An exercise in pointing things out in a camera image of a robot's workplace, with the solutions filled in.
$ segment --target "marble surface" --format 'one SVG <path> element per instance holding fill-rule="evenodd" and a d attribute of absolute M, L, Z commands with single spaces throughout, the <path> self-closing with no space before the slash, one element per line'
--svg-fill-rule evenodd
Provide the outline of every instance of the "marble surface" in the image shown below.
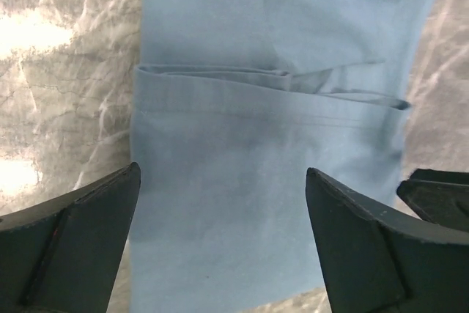
<path fill-rule="evenodd" d="M 1 216 L 128 163 L 141 0 L 0 0 L 0 7 Z M 405 174 L 469 172 L 468 73 L 469 0 L 437 0 L 411 73 Z M 110 313 L 128 312 L 128 256 Z M 315 289 L 250 312 L 330 307 Z"/>

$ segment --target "blue cloth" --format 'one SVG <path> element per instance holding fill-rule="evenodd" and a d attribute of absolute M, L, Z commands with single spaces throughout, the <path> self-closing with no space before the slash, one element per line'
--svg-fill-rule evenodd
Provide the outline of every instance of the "blue cloth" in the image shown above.
<path fill-rule="evenodd" d="M 306 170 L 392 203 L 432 2 L 143 0 L 132 313 L 230 313 L 323 284 Z"/>

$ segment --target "black plastic part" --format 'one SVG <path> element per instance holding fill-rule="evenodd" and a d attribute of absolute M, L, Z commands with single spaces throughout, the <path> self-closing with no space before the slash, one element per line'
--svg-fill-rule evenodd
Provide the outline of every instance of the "black plastic part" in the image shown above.
<path fill-rule="evenodd" d="M 105 313 L 139 197 L 136 163 L 0 221 L 0 312 Z"/>
<path fill-rule="evenodd" d="M 397 195 L 422 220 L 469 232 L 469 174 L 417 169 Z"/>
<path fill-rule="evenodd" d="M 469 233 L 309 169 L 306 201 L 333 313 L 468 313 Z"/>

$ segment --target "garment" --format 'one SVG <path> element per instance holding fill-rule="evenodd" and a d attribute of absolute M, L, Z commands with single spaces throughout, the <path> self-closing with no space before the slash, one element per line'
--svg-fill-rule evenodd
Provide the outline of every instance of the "garment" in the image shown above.
<path fill-rule="evenodd" d="M 432 1 L 143 0 L 132 313 L 236 312 L 323 284 L 306 170 L 392 203 Z"/>

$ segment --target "gray marble tabletop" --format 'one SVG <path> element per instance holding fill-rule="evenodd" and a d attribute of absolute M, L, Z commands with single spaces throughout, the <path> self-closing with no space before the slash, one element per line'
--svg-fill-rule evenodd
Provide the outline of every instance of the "gray marble tabletop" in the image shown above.
<path fill-rule="evenodd" d="M 141 0 L 0 0 L 0 215 L 129 161 Z M 437 0 L 408 99 L 405 174 L 469 172 L 469 0 Z M 403 204 L 396 205 L 408 212 Z M 110 313 L 128 312 L 128 251 Z M 315 289 L 250 312 L 329 312 Z"/>

